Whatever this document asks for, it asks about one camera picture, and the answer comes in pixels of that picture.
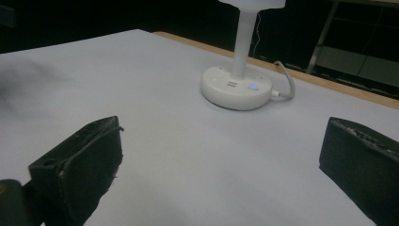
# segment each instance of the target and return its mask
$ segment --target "white table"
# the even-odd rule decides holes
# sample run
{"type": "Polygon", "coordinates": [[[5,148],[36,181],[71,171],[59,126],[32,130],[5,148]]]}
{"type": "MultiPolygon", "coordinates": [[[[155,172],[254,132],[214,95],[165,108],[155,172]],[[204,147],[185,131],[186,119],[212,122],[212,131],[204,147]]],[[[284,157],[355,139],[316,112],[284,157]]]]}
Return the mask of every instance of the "white table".
{"type": "Polygon", "coordinates": [[[34,160],[117,115],[123,162],[86,225],[374,225],[318,158],[329,117],[399,140],[399,111],[297,79],[292,101],[223,109],[200,78],[230,62],[140,30],[1,55],[0,178],[26,183],[34,160]]]}

